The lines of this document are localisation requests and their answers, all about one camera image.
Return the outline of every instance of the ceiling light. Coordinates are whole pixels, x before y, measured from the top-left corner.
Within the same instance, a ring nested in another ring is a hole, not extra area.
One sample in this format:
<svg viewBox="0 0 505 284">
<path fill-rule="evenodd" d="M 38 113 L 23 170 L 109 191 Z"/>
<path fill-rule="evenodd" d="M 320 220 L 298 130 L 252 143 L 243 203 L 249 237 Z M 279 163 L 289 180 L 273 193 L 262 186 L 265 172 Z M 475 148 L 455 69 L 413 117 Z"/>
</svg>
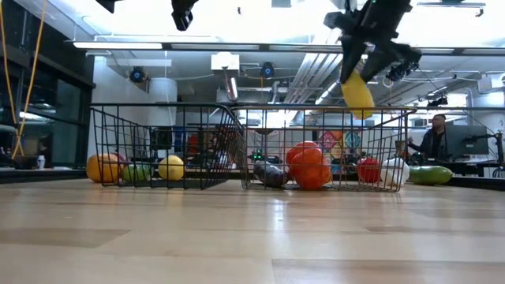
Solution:
<svg viewBox="0 0 505 284">
<path fill-rule="evenodd" d="M 455 7 L 455 8 L 481 8 L 485 7 L 486 3 L 483 2 L 468 2 L 468 3 L 457 3 L 457 2 L 419 2 L 418 6 L 425 7 Z"/>
<path fill-rule="evenodd" d="M 36 114 L 30 114 L 30 113 L 25 113 L 24 111 L 19 112 L 19 117 L 20 118 L 25 118 L 28 120 L 45 120 L 45 118 L 36 115 Z"/>
<path fill-rule="evenodd" d="M 328 92 L 333 92 L 333 90 L 335 89 L 335 87 L 337 87 L 337 82 L 334 82 L 329 88 L 328 88 Z"/>
<path fill-rule="evenodd" d="M 321 99 L 326 98 L 328 95 L 330 95 L 330 92 L 324 91 L 324 93 L 321 95 Z"/>
<path fill-rule="evenodd" d="M 160 50 L 161 43 L 112 43 L 112 42 L 74 42 L 73 45 L 82 49 L 96 50 Z"/>
</svg>

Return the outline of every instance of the orange pumpkin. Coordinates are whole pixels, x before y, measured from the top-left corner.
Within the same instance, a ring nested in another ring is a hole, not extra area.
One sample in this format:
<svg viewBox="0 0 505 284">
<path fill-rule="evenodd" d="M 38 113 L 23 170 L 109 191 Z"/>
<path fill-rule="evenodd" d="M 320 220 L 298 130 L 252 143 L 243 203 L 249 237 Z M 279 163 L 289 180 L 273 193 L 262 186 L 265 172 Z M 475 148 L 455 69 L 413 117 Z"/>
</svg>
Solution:
<svg viewBox="0 0 505 284">
<path fill-rule="evenodd" d="M 305 149 L 291 162 L 290 174 L 301 189 L 320 189 L 331 181 L 331 169 L 319 148 Z"/>
<path fill-rule="evenodd" d="M 298 143 L 296 146 L 294 146 L 293 148 L 291 148 L 291 150 L 287 152 L 286 164 L 289 166 L 292 163 L 294 156 L 300 154 L 302 151 L 304 151 L 304 149 L 318 148 L 318 147 L 319 145 L 312 141 Z"/>
<path fill-rule="evenodd" d="M 97 183 L 115 183 L 119 179 L 120 166 L 114 154 L 100 154 L 89 157 L 86 165 L 88 178 Z"/>
</svg>

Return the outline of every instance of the man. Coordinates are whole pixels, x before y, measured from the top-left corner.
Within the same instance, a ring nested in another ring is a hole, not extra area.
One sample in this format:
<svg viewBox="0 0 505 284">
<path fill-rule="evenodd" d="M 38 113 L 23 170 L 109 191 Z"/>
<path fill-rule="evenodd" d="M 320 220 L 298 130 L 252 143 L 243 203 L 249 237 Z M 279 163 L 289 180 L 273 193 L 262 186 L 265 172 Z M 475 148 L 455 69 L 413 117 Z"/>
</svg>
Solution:
<svg viewBox="0 0 505 284">
<path fill-rule="evenodd" d="M 409 147 L 424 154 L 425 159 L 445 159 L 447 156 L 445 120 L 443 114 L 436 114 L 432 119 L 432 128 L 423 137 L 421 145 L 413 143 L 409 137 Z"/>
</svg>

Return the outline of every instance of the desk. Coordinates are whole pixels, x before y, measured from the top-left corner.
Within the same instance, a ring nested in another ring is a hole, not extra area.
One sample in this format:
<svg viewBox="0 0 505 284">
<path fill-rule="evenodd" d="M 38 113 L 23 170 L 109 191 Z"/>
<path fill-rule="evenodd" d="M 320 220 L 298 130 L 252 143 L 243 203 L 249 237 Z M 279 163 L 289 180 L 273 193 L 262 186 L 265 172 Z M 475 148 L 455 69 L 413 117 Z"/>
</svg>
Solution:
<svg viewBox="0 0 505 284">
<path fill-rule="evenodd" d="M 497 168 L 501 166 L 496 161 L 478 163 L 437 163 L 437 165 L 445 166 L 447 169 L 452 170 L 453 173 L 461 174 L 463 177 L 466 175 L 476 174 L 480 178 L 484 177 L 484 168 Z"/>
</svg>

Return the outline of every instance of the toy fruit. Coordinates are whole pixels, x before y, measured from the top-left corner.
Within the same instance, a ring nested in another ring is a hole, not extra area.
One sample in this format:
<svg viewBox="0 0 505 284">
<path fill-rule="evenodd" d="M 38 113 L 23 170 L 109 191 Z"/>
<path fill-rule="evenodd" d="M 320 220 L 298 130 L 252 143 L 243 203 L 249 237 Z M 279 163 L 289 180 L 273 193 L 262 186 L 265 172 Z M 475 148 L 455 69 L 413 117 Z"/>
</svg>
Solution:
<svg viewBox="0 0 505 284">
<path fill-rule="evenodd" d="M 170 155 L 159 162 L 158 174 L 166 181 L 178 181 L 184 176 L 184 162 L 176 155 Z"/>
<path fill-rule="evenodd" d="M 320 189 L 331 181 L 331 169 L 319 148 L 305 149 L 291 160 L 292 176 L 301 189 Z"/>
<path fill-rule="evenodd" d="M 403 159 L 388 159 L 382 163 L 380 178 L 386 186 L 403 186 L 410 175 L 409 166 Z"/>
<path fill-rule="evenodd" d="M 413 166 L 410 181 L 416 185 L 442 185 L 452 178 L 452 171 L 443 166 Z"/>
<path fill-rule="evenodd" d="M 97 183 L 113 183 L 119 179 L 118 157 L 113 154 L 99 154 L 89 157 L 86 175 Z"/>
<path fill-rule="evenodd" d="M 366 87 L 358 72 L 353 71 L 346 83 L 342 84 L 342 94 L 348 107 L 374 107 L 372 94 Z M 366 119 L 372 116 L 370 110 L 353 110 L 358 119 Z"/>
<path fill-rule="evenodd" d="M 151 177 L 151 168 L 148 165 L 128 165 L 121 170 L 123 182 L 146 181 Z"/>
<path fill-rule="evenodd" d="M 259 181 L 273 188 L 282 187 L 288 181 L 288 175 L 284 170 L 266 161 L 256 162 L 253 173 Z"/>
<path fill-rule="evenodd" d="M 357 161 L 357 176 L 360 181 L 375 183 L 380 181 L 380 163 L 376 159 L 366 158 Z"/>
<path fill-rule="evenodd" d="M 298 155 L 298 153 L 301 153 L 305 149 L 318 148 L 318 147 L 319 145 L 316 142 L 312 141 L 305 141 L 298 143 L 296 146 L 294 146 L 293 148 L 291 148 L 291 150 L 287 152 L 286 164 L 289 166 L 292 163 L 294 156 Z"/>
</svg>

